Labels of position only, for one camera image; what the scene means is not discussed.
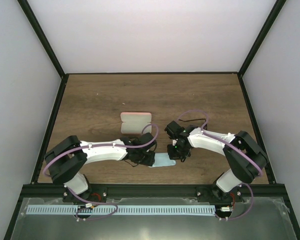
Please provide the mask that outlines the light blue cleaning cloth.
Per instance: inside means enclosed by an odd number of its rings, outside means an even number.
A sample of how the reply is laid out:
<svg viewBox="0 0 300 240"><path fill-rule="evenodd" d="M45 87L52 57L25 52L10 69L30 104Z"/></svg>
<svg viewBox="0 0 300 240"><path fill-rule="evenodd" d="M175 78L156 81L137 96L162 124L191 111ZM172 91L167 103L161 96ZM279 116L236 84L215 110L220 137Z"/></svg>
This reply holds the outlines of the light blue cleaning cloth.
<svg viewBox="0 0 300 240"><path fill-rule="evenodd" d="M170 159L168 153L156 153L154 155L154 163L151 168L159 168L159 167L172 167L175 166L177 163L175 160Z"/></svg>

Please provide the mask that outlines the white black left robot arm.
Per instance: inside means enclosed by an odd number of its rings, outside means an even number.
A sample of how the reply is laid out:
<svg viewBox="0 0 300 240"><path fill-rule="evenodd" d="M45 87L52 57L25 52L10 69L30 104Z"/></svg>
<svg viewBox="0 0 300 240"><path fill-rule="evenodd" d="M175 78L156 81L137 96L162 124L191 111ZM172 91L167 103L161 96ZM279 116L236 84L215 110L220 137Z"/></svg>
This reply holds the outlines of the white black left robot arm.
<svg viewBox="0 0 300 240"><path fill-rule="evenodd" d="M80 141L71 135L48 151L43 174L55 185L63 184L81 202L92 196L87 177L80 173L83 166L101 161L131 161L138 165L152 166L155 162L156 138L145 133L138 138L121 137L109 142Z"/></svg>

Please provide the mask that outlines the pink glasses case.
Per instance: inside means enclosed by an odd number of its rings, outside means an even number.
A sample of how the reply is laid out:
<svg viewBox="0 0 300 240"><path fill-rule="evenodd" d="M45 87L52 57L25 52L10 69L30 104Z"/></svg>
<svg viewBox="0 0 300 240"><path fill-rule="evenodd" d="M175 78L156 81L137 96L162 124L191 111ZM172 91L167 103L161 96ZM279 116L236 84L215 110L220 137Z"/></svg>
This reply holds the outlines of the pink glasses case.
<svg viewBox="0 0 300 240"><path fill-rule="evenodd" d="M121 133L123 135L140 135L152 132L152 114L149 112L122 112Z"/></svg>

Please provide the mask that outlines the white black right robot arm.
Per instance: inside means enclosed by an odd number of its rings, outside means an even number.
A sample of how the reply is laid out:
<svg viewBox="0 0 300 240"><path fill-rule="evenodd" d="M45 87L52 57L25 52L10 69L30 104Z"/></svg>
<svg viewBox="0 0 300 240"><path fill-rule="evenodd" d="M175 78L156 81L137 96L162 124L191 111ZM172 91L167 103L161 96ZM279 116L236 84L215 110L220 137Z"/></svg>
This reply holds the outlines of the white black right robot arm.
<svg viewBox="0 0 300 240"><path fill-rule="evenodd" d="M182 127L175 121L164 131L172 140L167 145L171 160L184 162L191 156L192 149L205 149L225 156L229 170L222 173L211 187L211 195L219 202L226 200L236 186L250 184L261 176L269 162L265 151L245 131L223 134L194 125Z"/></svg>

